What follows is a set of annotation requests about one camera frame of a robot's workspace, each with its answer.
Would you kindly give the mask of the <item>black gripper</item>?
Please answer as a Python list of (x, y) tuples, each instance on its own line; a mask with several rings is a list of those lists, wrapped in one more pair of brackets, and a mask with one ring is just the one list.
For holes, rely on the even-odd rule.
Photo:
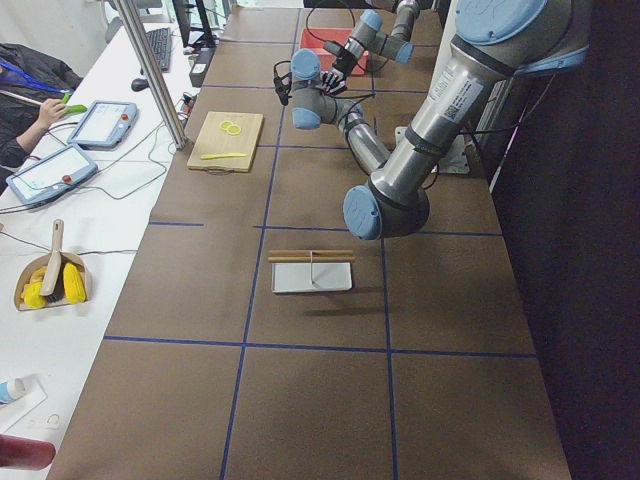
[(337, 72), (324, 73), (324, 85), (327, 81), (333, 82), (333, 89), (328, 95), (339, 95), (347, 90), (346, 80), (343, 75), (351, 75), (363, 55), (363, 45), (357, 40), (347, 40), (344, 45), (333, 40), (324, 42), (324, 49), (331, 53), (335, 59), (332, 69)]
[(272, 69), (274, 91), (282, 105), (288, 105), (291, 99), (292, 73), (290, 69), (287, 69), (286, 72), (280, 72), (279, 67), (290, 63), (290, 60), (279, 61), (273, 65)]

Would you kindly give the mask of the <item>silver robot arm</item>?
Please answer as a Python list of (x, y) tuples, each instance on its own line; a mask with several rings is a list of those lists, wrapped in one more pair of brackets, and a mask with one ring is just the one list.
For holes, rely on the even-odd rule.
[(368, 174), (367, 183), (350, 189), (343, 201), (344, 222), (360, 239), (404, 236), (424, 226), (425, 179), (497, 82), (555, 74), (586, 57), (589, 1), (460, 1), (451, 57), (395, 149), (388, 150), (361, 107), (342, 93), (366, 52), (408, 63), (414, 22), (431, 6), (429, 1), (370, 2), (344, 44), (326, 43), (335, 57), (329, 70), (322, 70), (314, 51), (301, 48), (290, 60), (290, 83), (280, 91), (282, 102), (292, 104), (295, 128), (336, 126)]
[[(422, 11), (436, 11), (438, 1), (367, 1), (367, 5), (369, 9), (361, 14), (343, 43), (324, 41), (323, 48), (334, 56), (331, 68), (321, 72), (322, 88), (328, 95), (335, 96), (347, 89), (347, 79), (365, 52), (400, 64), (408, 63), (414, 51), (411, 37), (415, 22)], [(395, 14), (390, 33), (381, 30), (383, 20), (379, 10)]]

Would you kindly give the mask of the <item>person hand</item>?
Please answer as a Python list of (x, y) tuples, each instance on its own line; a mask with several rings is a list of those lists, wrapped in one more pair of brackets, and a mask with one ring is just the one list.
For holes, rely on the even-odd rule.
[(40, 108), (36, 124), (39, 128), (48, 130), (67, 113), (67, 105), (60, 99), (47, 99)]

